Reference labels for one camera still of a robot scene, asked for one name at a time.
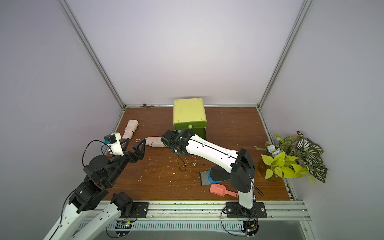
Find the pink umbrella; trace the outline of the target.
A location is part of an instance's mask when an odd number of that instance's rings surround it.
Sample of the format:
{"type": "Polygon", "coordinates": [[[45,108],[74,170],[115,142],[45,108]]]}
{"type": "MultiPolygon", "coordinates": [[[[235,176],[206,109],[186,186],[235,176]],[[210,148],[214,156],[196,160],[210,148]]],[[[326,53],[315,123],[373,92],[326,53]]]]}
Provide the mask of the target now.
{"type": "Polygon", "coordinates": [[[146,146],[154,148],[165,148],[166,145],[161,141],[161,137],[146,137],[146,146]]]}
{"type": "Polygon", "coordinates": [[[124,130],[124,134],[122,136],[122,139],[123,140],[131,139],[132,136],[134,135],[135,131],[137,130],[138,126],[139,126],[139,121],[129,120],[128,124],[124,130]]]}

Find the yellow-green drawer cabinet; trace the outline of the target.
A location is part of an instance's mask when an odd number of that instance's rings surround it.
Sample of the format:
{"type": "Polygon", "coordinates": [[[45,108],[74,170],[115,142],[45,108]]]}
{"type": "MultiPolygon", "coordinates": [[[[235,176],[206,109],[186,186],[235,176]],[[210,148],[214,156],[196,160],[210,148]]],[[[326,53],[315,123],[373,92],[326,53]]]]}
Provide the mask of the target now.
{"type": "Polygon", "coordinates": [[[174,130],[190,130],[207,139],[207,117],[202,98],[175,100],[173,105],[174,130]]]}

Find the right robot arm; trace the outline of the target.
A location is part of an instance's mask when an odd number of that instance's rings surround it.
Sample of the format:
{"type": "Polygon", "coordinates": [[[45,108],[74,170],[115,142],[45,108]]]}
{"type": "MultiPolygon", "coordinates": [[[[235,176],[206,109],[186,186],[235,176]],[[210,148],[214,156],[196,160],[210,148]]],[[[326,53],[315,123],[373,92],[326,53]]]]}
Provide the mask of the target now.
{"type": "Polygon", "coordinates": [[[256,168],[247,150],[225,149],[189,130],[168,130],[161,137],[161,142],[176,154],[196,155],[222,168],[230,174],[230,184],[238,191],[240,206],[249,210],[254,206],[256,168]]]}

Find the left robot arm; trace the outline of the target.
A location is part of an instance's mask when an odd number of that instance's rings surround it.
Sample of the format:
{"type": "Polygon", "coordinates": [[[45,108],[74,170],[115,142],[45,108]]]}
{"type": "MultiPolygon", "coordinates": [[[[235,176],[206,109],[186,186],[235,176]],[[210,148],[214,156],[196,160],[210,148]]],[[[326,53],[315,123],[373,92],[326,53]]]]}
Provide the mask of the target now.
{"type": "Polygon", "coordinates": [[[134,145],[132,152],[126,150],[128,143],[129,140],[114,143],[122,153],[116,153],[113,160],[108,156],[99,155],[84,167],[84,181],[66,198],[61,216],[45,236],[46,240],[93,240],[120,217],[130,223],[146,217],[148,203],[135,204],[132,198],[120,192],[114,194],[107,206],[87,225],[80,228],[84,219],[108,195],[108,190],[114,186],[127,164],[144,158],[145,139],[134,145]]]}

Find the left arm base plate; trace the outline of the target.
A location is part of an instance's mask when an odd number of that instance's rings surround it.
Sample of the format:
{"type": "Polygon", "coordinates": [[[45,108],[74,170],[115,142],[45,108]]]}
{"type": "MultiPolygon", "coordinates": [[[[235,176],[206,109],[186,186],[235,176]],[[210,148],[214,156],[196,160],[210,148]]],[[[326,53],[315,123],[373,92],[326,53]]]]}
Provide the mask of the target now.
{"type": "Polygon", "coordinates": [[[128,203],[121,210],[119,210],[119,217],[144,219],[147,217],[148,210],[149,202],[132,202],[128,203]]]}

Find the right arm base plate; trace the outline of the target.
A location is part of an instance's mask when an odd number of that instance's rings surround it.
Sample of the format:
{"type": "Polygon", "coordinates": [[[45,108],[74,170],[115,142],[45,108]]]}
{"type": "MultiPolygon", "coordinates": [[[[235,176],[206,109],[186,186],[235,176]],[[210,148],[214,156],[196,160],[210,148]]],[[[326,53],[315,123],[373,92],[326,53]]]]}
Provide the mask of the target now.
{"type": "Polygon", "coordinates": [[[228,218],[245,218],[245,219],[256,219],[267,218],[267,211],[264,203],[254,202],[254,205],[251,209],[242,207],[238,202],[226,202],[225,213],[228,218]]]}

